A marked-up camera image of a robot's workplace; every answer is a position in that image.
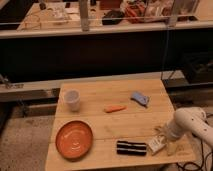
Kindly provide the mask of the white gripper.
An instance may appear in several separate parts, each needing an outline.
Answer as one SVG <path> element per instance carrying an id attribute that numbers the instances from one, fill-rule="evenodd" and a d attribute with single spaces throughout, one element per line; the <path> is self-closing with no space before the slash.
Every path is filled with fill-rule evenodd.
<path id="1" fill-rule="evenodd" d="M 182 129 L 174 121 L 171 120 L 167 122 L 164 126 L 156 126 L 154 130 L 158 134 L 165 134 L 166 138 L 170 141 L 177 141 L 182 137 Z M 177 149 L 177 144 L 175 142 L 167 143 L 167 155 L 174 155 Z"/>

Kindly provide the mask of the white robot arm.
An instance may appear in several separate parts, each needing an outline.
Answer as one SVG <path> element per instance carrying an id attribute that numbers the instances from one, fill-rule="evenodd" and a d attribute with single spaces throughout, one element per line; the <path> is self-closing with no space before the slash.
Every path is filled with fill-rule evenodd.
<path id="1" fill-rule="evenodd" d="M 207 114 L 200 107 L 178 108 L 169 122 L 156 127 L 158 134 L 149 143 L 152 154 L 167 148 L 167 154 L 173 155 L 178 148 L 177 141 L 186 132 L 195 134 L 213 148 L 213 127 L 206 123 L 206 119 Z"/>

